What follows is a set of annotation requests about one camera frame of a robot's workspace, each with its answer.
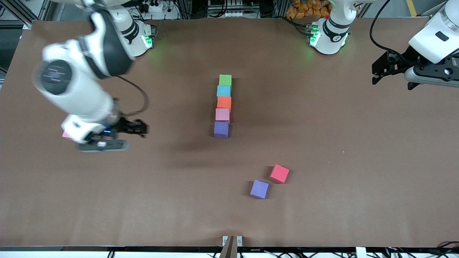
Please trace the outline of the dark purple foam block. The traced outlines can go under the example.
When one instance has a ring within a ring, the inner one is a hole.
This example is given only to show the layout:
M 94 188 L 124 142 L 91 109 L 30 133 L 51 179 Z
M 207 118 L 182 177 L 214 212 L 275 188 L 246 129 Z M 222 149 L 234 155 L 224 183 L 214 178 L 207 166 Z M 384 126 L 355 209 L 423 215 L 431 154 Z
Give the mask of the dark purple foam block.
M 229 134 L 229 124 L 227 122 L 215 122 L 214 123 L 214 137 L 227 139 Z

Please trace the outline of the paper table cover sheet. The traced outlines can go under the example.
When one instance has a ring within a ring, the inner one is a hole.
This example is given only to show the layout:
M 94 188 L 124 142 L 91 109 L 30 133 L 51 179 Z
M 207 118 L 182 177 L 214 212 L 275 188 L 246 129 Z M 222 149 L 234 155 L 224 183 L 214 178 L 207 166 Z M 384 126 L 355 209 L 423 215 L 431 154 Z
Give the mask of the paper table cover sheet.
M 283 20 L 162 22 L 128 80 L 146 138 L 82 153 L 32 84 L 45 45 L 88 22 L 23 31 L 0 90 L 0 245 L 436 247 L 459 241 L 459 89 L 372 85 L 370 19 L 333 56 Z M 227 139 L 214 137 L 231 75 Z M 274 165 L 290 170 L 269 179 Z M 269 183 L 265 199 L 249 195 Z

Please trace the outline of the bag of orange items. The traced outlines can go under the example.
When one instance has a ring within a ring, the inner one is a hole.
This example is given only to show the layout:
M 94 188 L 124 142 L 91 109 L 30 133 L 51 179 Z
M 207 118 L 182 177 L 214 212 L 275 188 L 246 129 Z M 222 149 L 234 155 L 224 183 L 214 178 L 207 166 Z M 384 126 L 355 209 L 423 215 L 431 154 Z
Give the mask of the bag of orange items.
M 285 16 L 288 19 L 299 19 L 307 16 L 327 18 L 332 7 L 328 0 L 290 0 Z

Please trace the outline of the white power strip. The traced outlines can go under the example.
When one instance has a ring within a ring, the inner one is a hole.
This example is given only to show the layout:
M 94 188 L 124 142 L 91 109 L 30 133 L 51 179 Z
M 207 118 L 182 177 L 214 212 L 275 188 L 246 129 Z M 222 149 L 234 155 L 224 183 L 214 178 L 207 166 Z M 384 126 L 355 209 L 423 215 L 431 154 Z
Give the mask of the white power strip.
M 244 13 L 242 11 L 226 11 L 224 13 L 217 12 L 217 13 L 210 13 L 208 14 L 208 18 L 242 18 Z
M 169 9 L 164 0 L 138 0 L 137 7 L 141 13 L 162 13 Z

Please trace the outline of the light purple foam block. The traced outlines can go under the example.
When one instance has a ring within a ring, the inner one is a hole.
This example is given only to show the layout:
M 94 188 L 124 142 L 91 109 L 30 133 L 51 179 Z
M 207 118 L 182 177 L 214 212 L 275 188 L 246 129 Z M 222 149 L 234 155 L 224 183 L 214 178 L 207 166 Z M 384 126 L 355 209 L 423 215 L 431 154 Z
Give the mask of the light purple foam block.
M 268 189 L 269 183 L 266 183 L 261 180 L 254 180 L 249 195 L 254 198 L 265 199 L 267 196 Z

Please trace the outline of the red foam block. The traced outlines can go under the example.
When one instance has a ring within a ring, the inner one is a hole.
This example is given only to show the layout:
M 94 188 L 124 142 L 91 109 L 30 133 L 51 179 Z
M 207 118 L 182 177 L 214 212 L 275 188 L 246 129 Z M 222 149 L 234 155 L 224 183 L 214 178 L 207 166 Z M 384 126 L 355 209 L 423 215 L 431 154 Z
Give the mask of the red foam block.
M 269 175 L 269 179 L 276 182 L 276 183 L 285 183 L 290 170 L 285 168 L 279 164 L 274 165 Z

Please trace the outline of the metal table clamp bracket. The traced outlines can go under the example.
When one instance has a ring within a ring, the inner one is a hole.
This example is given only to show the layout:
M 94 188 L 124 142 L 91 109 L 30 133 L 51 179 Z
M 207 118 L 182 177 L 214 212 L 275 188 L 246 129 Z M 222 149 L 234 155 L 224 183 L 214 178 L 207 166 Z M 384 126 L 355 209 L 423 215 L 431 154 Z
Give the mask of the metal table clamp bracket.
M 241 248 L 243 247 L 242 236 L 223 236 L 222 251 L 218 258 L 244 258 Z

